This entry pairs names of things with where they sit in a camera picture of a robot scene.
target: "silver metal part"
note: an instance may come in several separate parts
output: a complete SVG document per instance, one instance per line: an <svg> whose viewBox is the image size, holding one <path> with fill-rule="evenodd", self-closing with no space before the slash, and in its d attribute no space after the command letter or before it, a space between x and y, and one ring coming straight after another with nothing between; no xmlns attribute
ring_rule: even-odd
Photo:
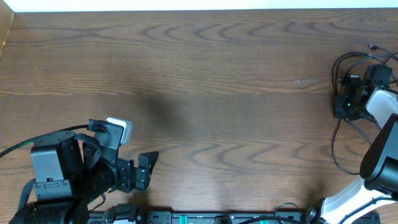
<svg viewBox="0 0 398 224"><path fill-rule="evenodd" d="M123 119L118 119L118 118L106 118L106 121L112 124L116 124L119 126L122 126L124 128L122 138L120 140L120 144L127 145L129 144L130 141L130 136L131 136L131 131L132 131L132 122L126 121Z"/></svg>

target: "white plastic part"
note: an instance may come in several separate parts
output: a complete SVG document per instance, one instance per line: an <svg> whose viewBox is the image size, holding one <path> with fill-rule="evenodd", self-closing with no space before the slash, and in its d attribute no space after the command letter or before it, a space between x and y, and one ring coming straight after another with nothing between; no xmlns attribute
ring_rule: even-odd
<svg viewBox="0 0 398 224"><path fill-rule="evenodd" d="M337 224L345 217L357 208L370 202L372 199L377 197L390 197L377 190L367 190L364 186L364 180L360 177L354 180L349 186L344 188L341 192L338 192L332 197L324 199L321 208L321 217L330 224ZM382 205L394 203L393 201L380 200L376 204L372 204L364 210L358 212L352 217L348 218L344 224L350 224L357 218L365 215L366 213L374 210Z"/></svg>
<svg viewBox="0 0 398 224"><path fill-rule="evenodd" d="M120 140L120 144L129 144L131 131L132 131L132 123L130 121L118 119L118 118L106 118L106 121L109 123L113 123L119 126L124 127L122 139Z"/></svg>
<svg viewBox="0 0 398 224"><path fill-rule="evenodd" d="M386 90L376 90L366 103L367 111L382 128L392 113L398 114L398 96Z"/></svg>

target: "white wall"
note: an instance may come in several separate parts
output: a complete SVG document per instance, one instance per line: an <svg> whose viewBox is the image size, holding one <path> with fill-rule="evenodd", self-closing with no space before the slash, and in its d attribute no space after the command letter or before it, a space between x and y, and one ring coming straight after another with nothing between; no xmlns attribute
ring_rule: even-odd
<svg viewBox="0 0 398 224"><path fill-rule="evenodd" d="M398 0L4 0L14 12L398 7Z"/></svg>

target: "white backdrop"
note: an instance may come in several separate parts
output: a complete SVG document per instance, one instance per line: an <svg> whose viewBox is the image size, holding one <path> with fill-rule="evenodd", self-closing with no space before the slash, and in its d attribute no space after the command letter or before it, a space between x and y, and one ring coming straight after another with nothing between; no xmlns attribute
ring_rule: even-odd
<svg viewBox="0 0 398 224"><path fill-rule="evenodd" d="M4 0L14 12L398 7L398 0Z"/></svg>

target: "wooden table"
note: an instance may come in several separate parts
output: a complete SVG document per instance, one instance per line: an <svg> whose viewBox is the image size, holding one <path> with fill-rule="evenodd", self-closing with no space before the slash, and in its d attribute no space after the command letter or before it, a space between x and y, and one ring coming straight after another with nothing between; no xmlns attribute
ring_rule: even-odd
<svg viewBox="0 0 398 224"><path fill-rule="evenodd" d="M355 178L331 159L331 66L343 53L368 51L367 44L396 51L397 15L16 14L0 61L0 147L114 116L134 123L120 157L157 150L160 159L145 193L108 194L99 210L127 202L176 211L270 211L283 202L305 208ZM355 124L372 138L378 133ZM34 177L30 147L1 159L2 222ZM347 169L359 169L368 147L342 124L336 150ZM384 223L398 222L397 205L378 211Z"/></svg>

